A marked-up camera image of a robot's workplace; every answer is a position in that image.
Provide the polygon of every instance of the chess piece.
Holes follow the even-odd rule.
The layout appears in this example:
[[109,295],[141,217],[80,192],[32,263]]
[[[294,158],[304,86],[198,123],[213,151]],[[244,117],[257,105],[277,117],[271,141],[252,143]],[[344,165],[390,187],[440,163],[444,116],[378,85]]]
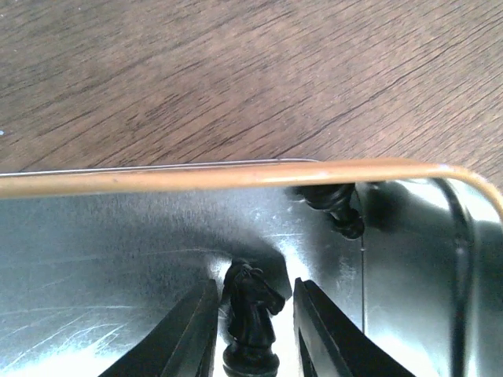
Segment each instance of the chess piece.
[[224,279],[230,296],[232,342],[223,354],[227,375],[273,377],[280,361],[271,346],[276,341],[270,315],[277,315],[285,299],[271,288],[260,269],[245,261],[233,262]]
[[348,240],[356,240],[365,230],[362,216],[350,206],[353,192],[354,183],[298,188],[298,193],[311,208],[323,210],[332,216],[334,228]]

